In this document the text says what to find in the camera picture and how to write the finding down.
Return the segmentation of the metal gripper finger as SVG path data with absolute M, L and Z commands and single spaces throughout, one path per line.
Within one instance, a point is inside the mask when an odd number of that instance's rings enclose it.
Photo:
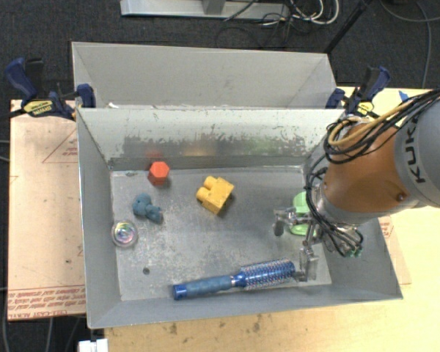
M 299 253 L 298 280 L 300 282 L 308 282 L 316 280 L 318 270 L 319 257 L 315 255 L 312 248 L 301 248 Z
M 275 236 L 282 236 L 285 229 L 291 231 L 292 227 L 297 225 L 297 213 L 294 207 L 276 208 L 274 213 L 273 230 Z

